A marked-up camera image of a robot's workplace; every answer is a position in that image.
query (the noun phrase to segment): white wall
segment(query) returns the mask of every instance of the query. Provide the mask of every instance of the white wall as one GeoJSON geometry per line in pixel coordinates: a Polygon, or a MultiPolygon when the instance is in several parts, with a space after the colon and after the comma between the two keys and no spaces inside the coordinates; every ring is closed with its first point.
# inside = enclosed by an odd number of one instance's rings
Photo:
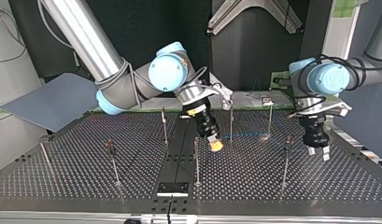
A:
{"type": "MultiPolygon", "coordinates": [[[[0,0],[0,7],[10,10],[7,0],[0,0]]],[[[11,20],[5,19],[5,22],[14,31],[11,20]]],[[[21,52],[22,47],[9,37],[0,24],[0,61],[16,57],[21,52]]],[[[39,87],[36,71],[27,52],[19,59],[0,63],[0,105],[39,87]]],[[[43,134],[46,134],[44,129],[0,112],[0,169],[36,146],[43,134]]]]}

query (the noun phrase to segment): perforated metal table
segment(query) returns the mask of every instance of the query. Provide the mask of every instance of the perforated metal table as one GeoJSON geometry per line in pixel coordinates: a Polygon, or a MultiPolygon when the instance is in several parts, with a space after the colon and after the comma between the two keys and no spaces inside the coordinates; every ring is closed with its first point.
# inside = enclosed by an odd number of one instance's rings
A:
{"type": "Polygon", "coordinates": [[[331,133],[331,159],[324,162],[322,152],[309,156],[302,144],[304,131],[297,119],[287,119],[289,111],[274,111],[268,140],[261,138],[267,129],[267,111],[234,111],[232,143],[229,112],[213,114],[225,148],[211,152],[201,139],[200,186],[194,185],[197,132],[192,120],[167,113],[167,146],[160,113],[91,114],[45,143],[51,167],[36,147],[0,172],[0,218],[27,217],[29,213],[12,212],[32,211],[42,217],[46,212],[80,219],[84,213],[103,220],[116,217],[112,221],[118,221],[118,214],[228,220],[236,216],[244,220],[378,217],[382,221],[382,169],[339,136],[331,133]],[[283,186],[283,147],[289,134],[293,150],[283,186]],[[109,138],[118,150],[120,186],[115,185],[106,154],[109,138]],[[189,196],[157,197],[162,182],[188,183],[189,196]]]}

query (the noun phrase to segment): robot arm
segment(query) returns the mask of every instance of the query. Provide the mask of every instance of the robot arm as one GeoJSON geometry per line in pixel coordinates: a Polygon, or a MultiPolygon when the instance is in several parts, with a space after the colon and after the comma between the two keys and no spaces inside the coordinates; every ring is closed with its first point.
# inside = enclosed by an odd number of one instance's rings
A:
{"type": "Polygon", "coordinates": [[[194,117],[202,137],[213,150],[220,150],[219,127],[210,114],[208,96],[220,94],[222,107],[232,107],[232,92],[210,75],[213,85],[199,80],[186,50],[179,42],[160,49],[144,66],[133,67],[114,49],[85,0],[40,0],[86,64],[99,85],[100,107],[116,115],[162,91],[173,91],[184,110],[194,117]]]}
{"type": "Polygon", "coordinates": [[[296,115],[304,126],[304,143],[312,152],[323,148],[329,159],[328,135],[323,131],[326,114],[345,116],[346,103],[326,101],[327,95],[354,91],[361,86],[382,83],[382,18],[360,58],[342,60],[321,55],[290,64],[290,81],[295,97],[296,115]]]}

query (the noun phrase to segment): blue joint cap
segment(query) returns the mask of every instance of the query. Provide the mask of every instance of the blue joint cap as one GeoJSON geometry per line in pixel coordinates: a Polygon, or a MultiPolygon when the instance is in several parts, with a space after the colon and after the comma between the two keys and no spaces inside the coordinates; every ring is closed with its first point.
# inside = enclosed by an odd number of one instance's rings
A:
{"type": "Polygon", "coordinates": [[[159,91],[173,91],[184,84],[188,75],[185,61],[174,53],[155,58],[149,66],[150,83],[159,91]]]}
{"type": "Polygon", "coordinates": [[[308,59],[303,59],[295,63],[290,63],[289,70],[290,70],[290,75],[293,74],[294,72],[303,69],[306,67],[308,64],[312,63],[315,61],[315,58],[308,58],[308,59]]]}
{"type": "Polygon", "coordinates": [[[108,114],[108,115],[117,115],[123,111],[124,109],[120,109],[117,106],[111,104],[106,97],[103,95],[101,90],[99,90],[96,94],[96,98],[98,101],[98,105],[108,114]]]}
{"type": "Polygon", "coordinates": [[[166,47],[162,49],[159,49],[158,52],[156,52],[156,56],[161,56],[163,54],[168,54],[168,53],[179,51],[179,50],[186,51],[184,47],[182,47],[182,44],[176,41],[172,44],[167,45],[166,47]]]}
{"type": "Polygon", "coordinates": [[[320,95],[334,95],[344,91],[349,81],[350,73],[337,63],[320,64],[307,76],[309,89],[320,95]]]}

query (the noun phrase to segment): yellow foam block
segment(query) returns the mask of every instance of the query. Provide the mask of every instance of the yellow foam block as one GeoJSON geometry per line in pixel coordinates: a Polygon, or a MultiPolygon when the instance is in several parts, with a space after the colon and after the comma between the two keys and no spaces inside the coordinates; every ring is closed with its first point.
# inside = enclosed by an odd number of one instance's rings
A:
{"type": "Polygon", "coordinates": [[[220,142],[220,140],[210,143],[210,146],[211,146],[211,151],[213,152],[218,152],[223,148],[223,144],[220,142]]]}

